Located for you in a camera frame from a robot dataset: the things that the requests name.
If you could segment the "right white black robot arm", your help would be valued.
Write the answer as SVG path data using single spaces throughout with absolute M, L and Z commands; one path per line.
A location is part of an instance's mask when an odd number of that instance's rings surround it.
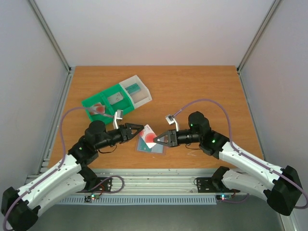
M 245 152 L 228 137 L 212 130 L 208 119 L 200 112 L 189 115 L 188 125 L 188 129 L 167 130 L 155 137 L 154 142 L 166 147 L 198 143 L 208 156 L 244 171 L 238 173 L 228 167 L 219 167 L 212 176 L 213 187 L 218 191 L 227 188 L 254 195 L 284 216 L 298 208 L 296 204 L 304 192 L 293 167 L 283 168 Z

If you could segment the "red circle white card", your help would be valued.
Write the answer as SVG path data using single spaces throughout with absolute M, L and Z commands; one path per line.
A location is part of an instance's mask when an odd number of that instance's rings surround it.
M 144 129 L 140 132 L 139 136 L 145 141 L 149 148 L 153 148 L 156 143 L 153 142 L 153 139 L 157 137 L 152 128 L 146 124 Z

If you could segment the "teal credit card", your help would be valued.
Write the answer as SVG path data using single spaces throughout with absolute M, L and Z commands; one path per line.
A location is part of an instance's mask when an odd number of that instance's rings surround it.
M 147 146 L 147 144 L 141 137 L 139 137 L 138 139 L 137 150 L 146 153 L 150 153 L 152 151 L 152 149 Z

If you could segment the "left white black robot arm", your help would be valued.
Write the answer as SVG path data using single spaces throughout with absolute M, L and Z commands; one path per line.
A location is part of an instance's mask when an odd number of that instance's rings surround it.
M 59 163 L 30 183 L 8 188 L 2 196 L 0 211 L 5 231 L 27 231 L 51 206 L 77 192 L 92 192 L 99 185 L 97 175 L 88 167 L 99 150 L 128 142 L 144 129 L 143 125 L 125 123 L 106 131 L 102 121 L 91 122 L 76 144 Z

